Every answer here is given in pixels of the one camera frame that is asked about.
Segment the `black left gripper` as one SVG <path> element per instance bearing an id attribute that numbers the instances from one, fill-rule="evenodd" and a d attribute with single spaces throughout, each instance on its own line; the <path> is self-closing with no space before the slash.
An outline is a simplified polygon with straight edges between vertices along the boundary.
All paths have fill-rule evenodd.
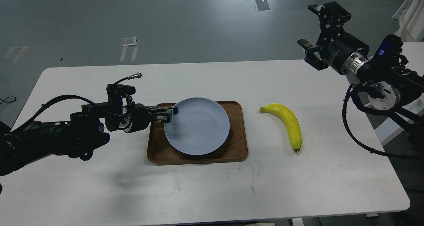
<path id="1" fill-rule="evenodd" d="M 145 130 L 151 122 L 171 122 L 172 116 L 178 113 L 178 107 L 148 106 L 135 104 L 132 114 L 129 116 L 130 124 L 124 130 L 132 133 Z"/>

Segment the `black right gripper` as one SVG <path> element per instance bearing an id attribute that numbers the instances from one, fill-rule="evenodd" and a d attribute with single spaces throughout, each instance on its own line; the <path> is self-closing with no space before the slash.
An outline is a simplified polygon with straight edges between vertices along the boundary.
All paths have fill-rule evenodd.
<path id="1" fill-rule="evenodd" d="M 348 74 L 348 67 L 344 67 L 345 61 L 358 52 L 363 56 L 369 53 L 369 46 L 347 33 L 343 25 L 350 21 L 351 14 L 337 2 L 329 2 L 323 5 L 312 4 L 308 6 L 319 18 L 321 34 L 318 38 L 318 47 L 313 47 L 306 39 L 299 39 L 297 43 L 304 49 L 304 61 L 316 70 L 332 67 L 338 74 Z M 315 53 L 319 51 L 322 59 Z"/>

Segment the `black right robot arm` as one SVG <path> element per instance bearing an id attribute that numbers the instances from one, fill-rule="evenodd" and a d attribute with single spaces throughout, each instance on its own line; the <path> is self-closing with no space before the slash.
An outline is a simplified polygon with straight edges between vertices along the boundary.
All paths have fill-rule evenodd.
<path id="1" fill-rule="evenodd" d="M 352 84 L 346 92 L 342 119 L 349 136 L 370 153 L 403 159 L 423 159 L 423 156 L 390 154 L 378 151 L 360 142 L 351 132 L 347 122 L 347 104 L 353 101 L 359 111 L 384 115 L 408 133 L 408 140 L 423 151 L 423 116 L 405 108 L 423 94 L 423 77 L 406 68 L 407 58 L 402 55 L 400 37 L 389 34 L 383 39 L 375 54 L 368 58 L 369 47 L 343 25 L 351 14 L 336 2 L 321 6 L 308 6 L 319 19 L 320 35 L 313 46 L 305 39 L 298 44 L 305 50 L 305 62 L 316 70 L 333 68 L 338 74 L 353 73 L 359 84 Z"/>

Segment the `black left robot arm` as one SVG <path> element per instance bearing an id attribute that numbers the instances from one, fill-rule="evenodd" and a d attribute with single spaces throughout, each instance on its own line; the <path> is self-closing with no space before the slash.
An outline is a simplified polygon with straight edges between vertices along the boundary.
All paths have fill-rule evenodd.
<path id="1" fill-rule="evenodd" d="M 145 106 L 133 102 L 133 86 L 108 84 L 108 101 L 94 103 L 77 95 L 60 95 L 43 104 L 29 120 L 1 135 L 2 176 L 52 154 L 89 160 L 95 149 L 110 141 L 110 132 L 126 133 L 146 129 L 152 122 L 170 122 L 177 107 Z M 40 122 L 36 117 L 61 101 L 85 101 L 69 121 Z"/>

